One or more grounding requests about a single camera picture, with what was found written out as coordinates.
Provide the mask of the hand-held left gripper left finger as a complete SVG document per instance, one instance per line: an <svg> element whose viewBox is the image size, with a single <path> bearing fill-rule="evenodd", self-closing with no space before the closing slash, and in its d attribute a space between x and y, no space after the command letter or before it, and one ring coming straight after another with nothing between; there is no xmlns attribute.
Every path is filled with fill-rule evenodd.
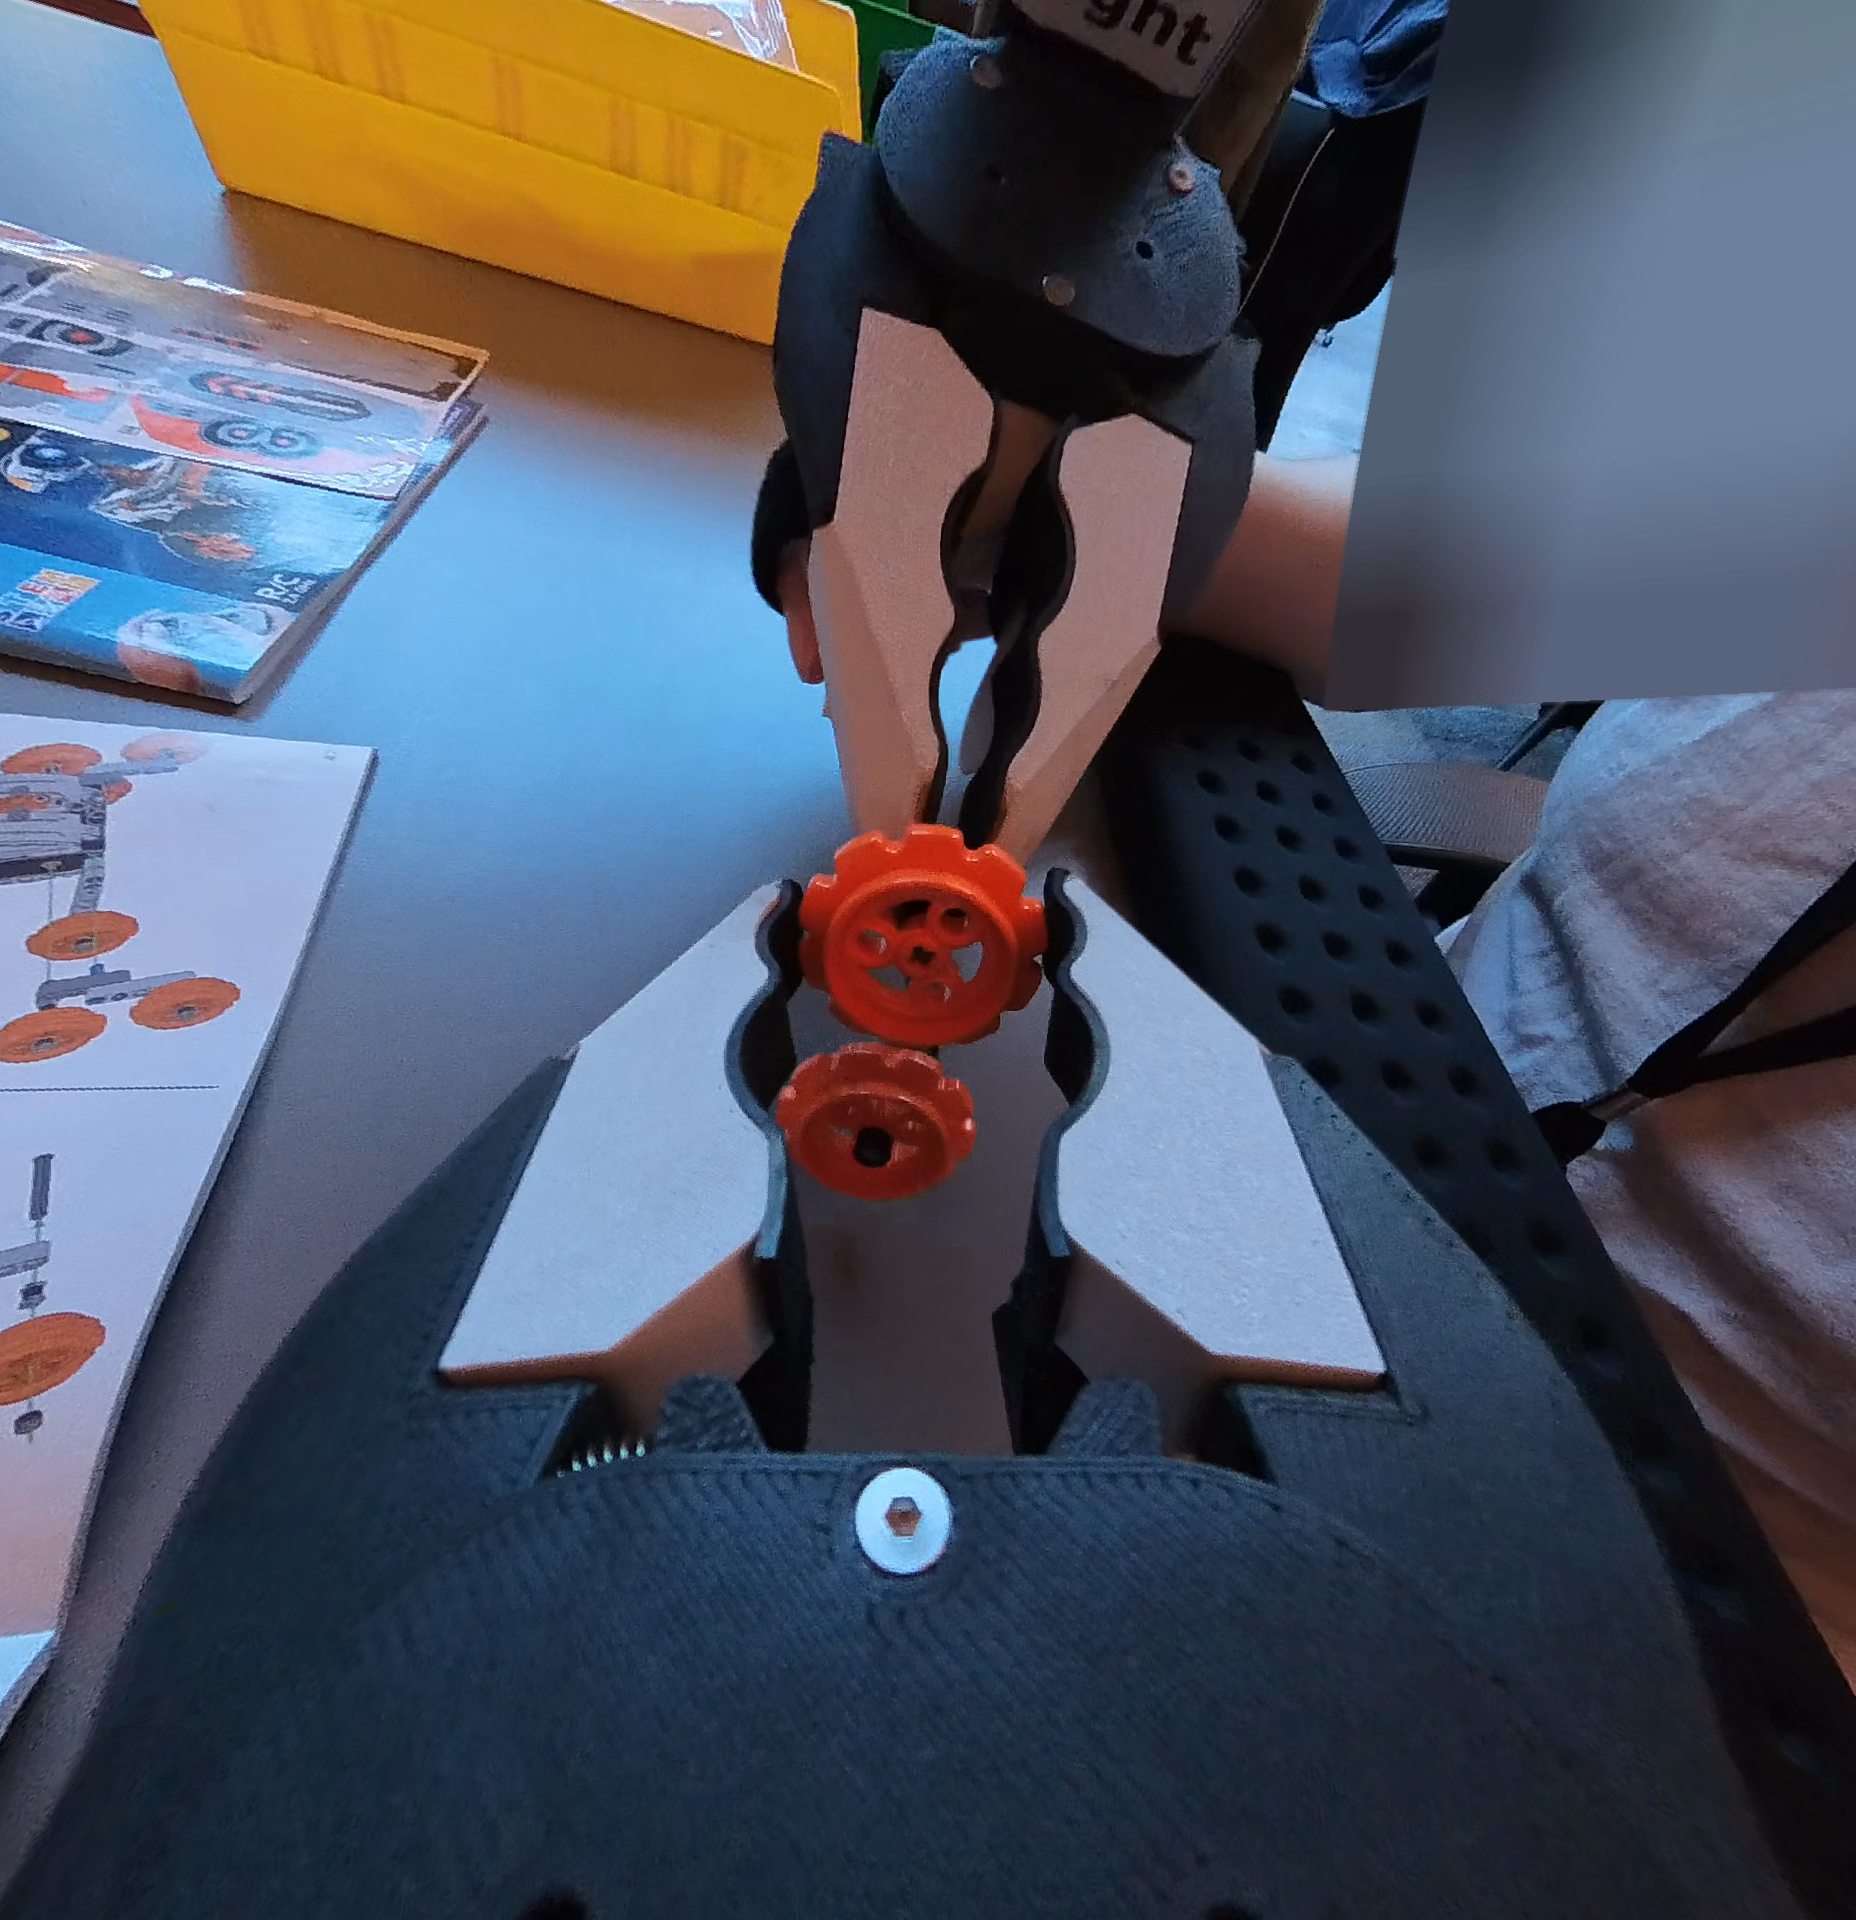
<svg viewBox="0 0 1856 1920"><path fill-rule="evenodd" d="M796 1047L799 887L760 885L569 1055L438 1368L590 1381L622 1437L680 1379L736 1381L797 1451L812 1302L768 1107Z"/></svg>

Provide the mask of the person's grey shirt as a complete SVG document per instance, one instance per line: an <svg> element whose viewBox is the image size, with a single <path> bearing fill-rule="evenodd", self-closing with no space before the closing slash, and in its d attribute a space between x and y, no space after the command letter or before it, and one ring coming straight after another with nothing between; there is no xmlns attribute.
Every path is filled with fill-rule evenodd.
<svg viewBox="0 0 1856 1920"><path fill-rule="evenodd" d="M1567 1176L1856 1693L1856 1051L1691 1081L1856 1006L1856 688L1613 700L1445 936L1524 1105L1642 1093Z"/></svg>

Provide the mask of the orange toy wheel axle assembly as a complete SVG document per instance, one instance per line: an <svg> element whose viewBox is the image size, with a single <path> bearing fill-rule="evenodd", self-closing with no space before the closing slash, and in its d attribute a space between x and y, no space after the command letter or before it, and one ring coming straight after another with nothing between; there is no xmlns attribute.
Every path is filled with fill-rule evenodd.
<svg viewBox="0 0 1856 1920"><path fill-rule="evenodd" d="M772 1105L790 1161L832 1192L925 1192L972 1154L974 1105L941 1044L1030 1003L1048 946L1022 865L916 824L840 849L799 906L803 980L861 1038L790 1072Z"/></svg>

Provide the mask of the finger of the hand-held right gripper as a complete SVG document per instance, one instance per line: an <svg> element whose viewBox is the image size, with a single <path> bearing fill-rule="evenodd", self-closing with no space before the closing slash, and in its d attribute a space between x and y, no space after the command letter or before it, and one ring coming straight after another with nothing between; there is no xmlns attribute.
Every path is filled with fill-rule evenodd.
<svg viewBox="0 0 1856 1920"><path fill-rule="evenodd" d="M970 843L1028 863L1156 661L1188 456L1148 419L1104 419L1035 468L997 576Z"/></svg>
<svg viewBox="0 0 1856 1920"><path fill-rule="evenodd" d="M861 314L834 511L807 565L853 827L913 827L938 807L936 673L954 627L943 530L987 464L992 419L941 334Z"/></svg>

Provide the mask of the dark office chair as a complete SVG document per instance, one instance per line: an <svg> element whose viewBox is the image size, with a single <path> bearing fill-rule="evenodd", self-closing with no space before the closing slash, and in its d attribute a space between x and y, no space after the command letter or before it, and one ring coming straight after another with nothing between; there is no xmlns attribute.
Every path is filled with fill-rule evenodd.
<svg viewBox="0 0 1856 1920"><path fill-rule="evenodd" d="M1315 717L1434 927L1464 918L1535 839L1546 787L1594 702L1411 707Z"/></svg>

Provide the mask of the open instruction booklet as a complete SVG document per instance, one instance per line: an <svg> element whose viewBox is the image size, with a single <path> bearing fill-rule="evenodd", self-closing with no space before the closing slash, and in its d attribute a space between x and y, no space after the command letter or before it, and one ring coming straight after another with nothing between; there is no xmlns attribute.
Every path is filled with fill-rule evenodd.
<svg viewBox="0 0 1856 1920"><path fill-rule="evenodd" d="M0 714L0 1741L369 769Z"/></svg>

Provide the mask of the grey desk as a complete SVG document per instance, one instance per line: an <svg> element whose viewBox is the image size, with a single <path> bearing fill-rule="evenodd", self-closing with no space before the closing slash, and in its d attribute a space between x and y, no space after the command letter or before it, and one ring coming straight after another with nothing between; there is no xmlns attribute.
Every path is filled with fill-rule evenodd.
<svg viewBox="0 0 1856 1920"><path fill-rule="evenodd" d="M276 1345L521 1075L840 842L832 734L749 578L764 349L224 199L152 38L0 5L0 218L491 350L476 444L208 726L376 778L134 1374L72 1618L0 1745L0 1879L72 1774L171 1517Z"/></svg>

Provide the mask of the sticker sheet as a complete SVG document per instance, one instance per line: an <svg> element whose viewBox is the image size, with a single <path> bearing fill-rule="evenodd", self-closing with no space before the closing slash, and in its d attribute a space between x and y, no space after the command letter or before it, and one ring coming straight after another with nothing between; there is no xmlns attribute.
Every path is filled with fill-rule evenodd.
<svg viewBox="0 0 1856 1920"><path fill-rule="evenodd" d="M0 223L0 419L395 496L484 349Z"/></svg>

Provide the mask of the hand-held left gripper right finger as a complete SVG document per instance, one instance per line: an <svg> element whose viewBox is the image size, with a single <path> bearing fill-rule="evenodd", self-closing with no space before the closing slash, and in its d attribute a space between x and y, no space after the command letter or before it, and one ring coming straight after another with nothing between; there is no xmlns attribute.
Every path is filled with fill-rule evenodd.
<svg viewBox="0 0 1856 1920"><path fill-rule="evenodd" d="M1014 1450L1045 1451L1086 1381L1141 1381L1179 1451L1230 1383L1378 1388L1261 1044L1081 877L1048 874L1042 908L1042 1063L1065 1109L993 1314Z"/></svg>

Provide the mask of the yellow plastic bin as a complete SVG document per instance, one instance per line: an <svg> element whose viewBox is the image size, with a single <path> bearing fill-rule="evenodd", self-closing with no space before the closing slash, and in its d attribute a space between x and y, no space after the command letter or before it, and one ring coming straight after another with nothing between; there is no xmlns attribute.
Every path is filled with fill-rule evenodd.
<svg viewBox="0 0 1856 1920"><path fill-rule="evenodd" d="M616 5L143 5L220 182L768 344L823 134L863 128L856 22L796 65Z"/></svg>

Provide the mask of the clear plastic bags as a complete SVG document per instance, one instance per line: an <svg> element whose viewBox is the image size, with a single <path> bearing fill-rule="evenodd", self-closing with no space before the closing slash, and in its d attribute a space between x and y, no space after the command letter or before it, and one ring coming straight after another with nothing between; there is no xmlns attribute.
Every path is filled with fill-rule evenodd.
<svg viewBox="0 0 1856 1920"><path fill-rule="evenodd" d="M612 6L728 52L743 52L760 64L799 70L789 17L780 2L627 0L612 2Z"/></svg>

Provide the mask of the blue manual booklet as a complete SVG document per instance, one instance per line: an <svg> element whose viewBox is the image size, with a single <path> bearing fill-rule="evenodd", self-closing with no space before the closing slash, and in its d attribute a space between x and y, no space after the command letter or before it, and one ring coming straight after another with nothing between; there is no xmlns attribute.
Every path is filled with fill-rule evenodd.
<svg viewBox="0 0 1856 1920"><path fill-rule="evenodd" d="M376 500L0 419L0 654L243 704L481 423Z"/></svg>

